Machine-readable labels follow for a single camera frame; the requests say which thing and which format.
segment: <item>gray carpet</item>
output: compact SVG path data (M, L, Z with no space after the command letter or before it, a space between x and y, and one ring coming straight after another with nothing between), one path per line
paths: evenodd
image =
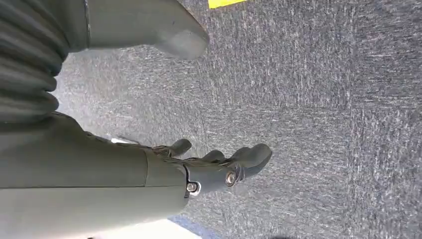
M183 211L222 238L422 237L422 3L185 0L211 44L195 61L151 47L71 55L60 110L191 155L274 149L253 180Z

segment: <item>yellow marking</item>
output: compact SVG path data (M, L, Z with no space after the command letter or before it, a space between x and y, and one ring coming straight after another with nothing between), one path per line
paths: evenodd
M246 0L208 0L208 5L210 6L210 8L217 8L220 6L227 6L230 4L238 3L241 1Z

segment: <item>robotic hand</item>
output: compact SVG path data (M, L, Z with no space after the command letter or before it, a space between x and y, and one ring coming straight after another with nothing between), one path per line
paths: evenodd
M264 144L174 158L191 144L114 144L55 112L70 52L150 44L191 59L209 38L176 0L0 0L0 238L58 238L178 213L269 161Z

